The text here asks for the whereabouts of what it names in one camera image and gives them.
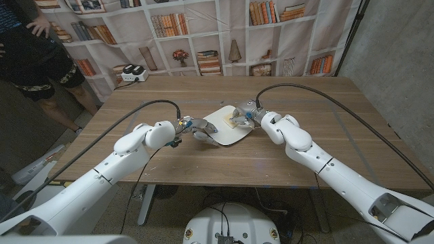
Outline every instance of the white plate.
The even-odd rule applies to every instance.
[[[232,129],[226,124],[226,122],[224,122],[223,118],[228,114],[232,114],[234,110],[234,106],[224,106],[204,118],[208,122],[215,125],[218,130],[217,133],[210,133],[209,135],[216,142],[224,146],[238,142],[252,131],[252,128],[248,125],[238,125]]]

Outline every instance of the black cable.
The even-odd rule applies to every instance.
[[[381,226],[378,226],[378,225],[376,225],[376,224],[374,224],[374,223],[371,223],[371,222],[368,222],[368,221],[365,221],[365,220],[360,220],[360,219],[358,219],[358,218],[352,218],[352,217],[349,217],[349,216],[340,216],[340,215],[337,215],[337,214],[331,214],[331,213],[329,213],[329,212],[326,210],[326,204],[324,203],[323,193],[322,193],[322,191],[321,191],[321,188],[319,187],[319,182],[318,182],[317,174],[315,174],[315,179],[316,179],[316,181],[317,181],[317,186],[318,186],[318,189],[319,189],[319,196],[321,197],[321,202],[322,202],[322,205],[323,205],[323,208],[324,208],[325,214],[327,214],[327,215],[329,215],[329,216],[333,216],[333,217],[347,218],[347,219],[350,219],[350,220],[355,220],[355,221],[358,221],[358,222],[362,222],[362,223],[365,223],[365,224],[369,224],[370,226],[377,227],[377,228],[379,228],[379,229],[381,229],[381,230],[383,230],[383,231],[385,231],[385,232],[388,232],[388,233],[390,233],[390,234],[396,236],[397,238],[401,239],[402,241],[408,243],[408,241],[407,241],[405,238],[403,238],[402,236],[400,236],[399,234],[397,234],[397,233],[395,233],[395,232],[393,232],[393,231],[390,231],[390,230],[388,230],[388,229],[386,229],[386,228],[383,228],[383,227],[381,227]]]
[[[303,239],[304,239],[305,237],[311,237],[311,238],[315,241],[315,244],[317,244],[317,239],[315,239],[315,237],[313,237],[312,235],[310,235],[310,234],[305,234],[305,235],[303,236]]]
[[[154,157],[154,155],[156,155],[156,154],[158,153],[158,151],[159,151],[160,149],[156,150],[156,151],[154,152],[154,154],[152,154],[152,156],[149,158],[149,161]],[[132,188],[132,191],[131,191],[130,197],[129,197],[129,199],[128,199],[127,208],[125,209],[125,213],[124,213],[124,215],[123,215],[123,221],[122,221],[121,232],[119,233],[120,235],[122,235],[123,227],[125,226],[125,220],[127,219],[128,207],[130,206],[130,201],[131,201],[131,198],[133,197],[134,190],[136,189],[136,187],[137,187],[137,185],[138,185],[138,182],[140,181],[140,179],[141,179],[141,177],[142,177],[142,174],[143,174],[143,172],[144,172],[144,169],[146,169],[146,166],[148,165],[148,163],[143,167],[142,172],[140,172],[140,175],[138,176],[136,183],[133,185],[133,188]]]
[[[130,86],[130,85],[132,85],[132,84],[134,84],[134,83],[137,83],[137,82],[138,82],[138,77],[136,77],[136,78],[134,79],[134,81],[131,82],[130,84],[127,84],[127,85],[121,85],[120,87],[116,87],[115,89],[119,89],[119,88],[122,88],[122,87],[127,87],[127,86]]]
[[[211,207],[211,206],[208,206],[208,207],[209,207],[210,209],[217,210],[217,211],[219,211],[220,213],[222,213],[222,215],[224,215],[224,217],[226,218],[226,223],[227,223],[227,225],[228,225],[228,233],[229,233],[229,221],[228,221],[228,218],[227,218],[226,214],[223,213],[223,211],[216,209],[215,207]],[[221,230],[221,235],[223,235],[223,219],[222,219],[222,230]]]
[[[382,136],[380,133],[378,133],[371,125],[369,125],[368,123],[366,123],[361,117],[359,117],[358,115],[356,115],[353,111],[351,111],[349,108],[347,108],[346,106],[344,106],[344,104],[341,104],[340,102],[338,102],[337,100],[335,100],[334,98],[330,97],[329,95],[318,91],[317,89],[313,89],[311,87],[307,87],[304,85],[299,85],[299,84],[293,84],[293,83],[280,83],[280,84],[276,84],[276,85],[270,85],[269,87],[263,89],[262,91],[260,91],[258,93],[258,95],[256,96],[256,108],[261,108],[260,107],[260,103],[259,103],[259,96],[261,94],[263,94],[264,92],[276,88],[276,87],[282,87],[282,86],[290,86],[290,87],[297,87],[297,88],[301,88],[301,89],[306,89],[308,91],[311,92],[315,92],[316,94],[319,94],[321,96],[323,96],[324,98],[327,98],[328,100],[332,101],[333,103],[335,103],[336,105],[338,105],[339,107],[341,107],[341,109],[345,110],[347,113],[349,113],[351,116],[353,116],[355,119],[357,119],[360,123],[362,123],[363,125],[365,125],[365,127],[367,127],[372,133],[374,133],[375,136],[377,136],[378,138],[380,138],[387,146],[389,146],[390,148],[392,148],[392,150],[397,153],[427,184],[428,186],[434,190],[434,184],[432,183],[432,181],[430,181],[430,179],[428,179],[428,177],[426,175],[424,175],[421,170],[419,168],[417,168],[417,166],[415,166],[415,164],[413,164],[413,162],[411,162],[411,160],[409,160],[409,158],[407,158],[398,148],[396,148],[390,141],[388,141],[384,136]]]
[[[122,121],[124,121],[126,118],[134,114],[135,112],[139,111],[140,109],[144,108],[145,106],[148,106],[150,104],[159,103],[159,102],[166,102],[174,105],[176,107],[176,118],[178,120],[181,120],[181,110],[179,109],[178,105],[176,103],[169,101],[169,100],[153,100],[150,102],[146,102],[137,108],[133,109],[128,114],[124,115],[122,118],[120,118],[118,121],[116,121],[114,124],[112,124],[108,129],[106,129],[100,136],[98,136],[93,142],[91,142],[88,146],[86,146],[78,155],[76,155],[73,159],[71,159],[68,163],[66,163],[61,169],[59,169],[52,177],[50,177],[48,180],[46,180],[42,185],[40,185],[38,188],[36,188],[35,191],[33,191],[28,197],[26,197],[21,203],[19,203],[13,210],[11,210],[9,213],[7,213],[1,220],[0,223],[3,221],[9,219],[9,217],[20,207],[24,205],[27,201],[33,198],[38,192],[40,192],[44,187],[46,187],[51,181],[56,179],[63,171],[68,169],[69,166],[71,166],[77,159],[79,159],[83,154],[85,154],[91,147],[93,147],[97,142],[99,142],[105,135],[107,135],[114,127],[116,127],[118,124],[120,124]]]
[[[228,202],[224,202],[223,203],[223,207],[222,207],[222,232],[223,232],[223,209],[224,209],[224,206],[226,205],[226,203],[228,203]],[[228,237],[229,237],[229,221],[227,221],[227,224],[228,224]]]

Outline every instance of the printed bookshelf wallpaper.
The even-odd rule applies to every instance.
[[[36,0],[101,101],[159,76],[333,75],[361,0]]]

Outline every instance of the power strip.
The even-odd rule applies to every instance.
[[[138,81],[146,81],[146,79],[148,79],[148,71],[144,70],[140,75],[133,75],[133,73],[130,74],[125,74],[122,73],[122,79],[125,82],[133,82],[136,80],[136,78],[138,78]]]

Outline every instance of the vase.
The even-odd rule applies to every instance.
[[[231,51],[229,52],[229,60],[232,61],[232,63],[236,63],[240,59],[241,59],[241,54],[239,53],[237,41],[232,40]]]
[[[157,65],[155,65],[154,59],[152,58],[152,54],[149,51],[148,47],[141,47],[138,49],[140,53],[143,55],[144,61],[148,65],[149,70],[157,70]]]
[[[184,60],[181,60],[181,67],[187,67],[187,63]]]

